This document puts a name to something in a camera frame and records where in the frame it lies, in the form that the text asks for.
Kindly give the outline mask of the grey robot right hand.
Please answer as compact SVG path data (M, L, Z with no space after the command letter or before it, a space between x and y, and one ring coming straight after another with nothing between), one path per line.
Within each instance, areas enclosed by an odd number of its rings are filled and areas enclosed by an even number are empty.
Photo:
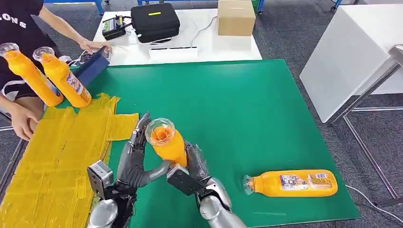
M207 182L211 177L208 172L206 160L203 158L202 151L197 144L192 144L184 140L185 152L187 156L186 169L189 175L194 179Z

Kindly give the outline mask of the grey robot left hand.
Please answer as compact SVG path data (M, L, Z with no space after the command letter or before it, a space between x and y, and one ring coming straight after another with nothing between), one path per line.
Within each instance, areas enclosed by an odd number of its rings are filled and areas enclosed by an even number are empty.
M158 167L149 171L144 170L147 143L145 131L150 122L150 113L146 112L136 124L132 135L122 149L115 182L115 185L120 188L141 188L165 175L169 170L168 161L163 161Z

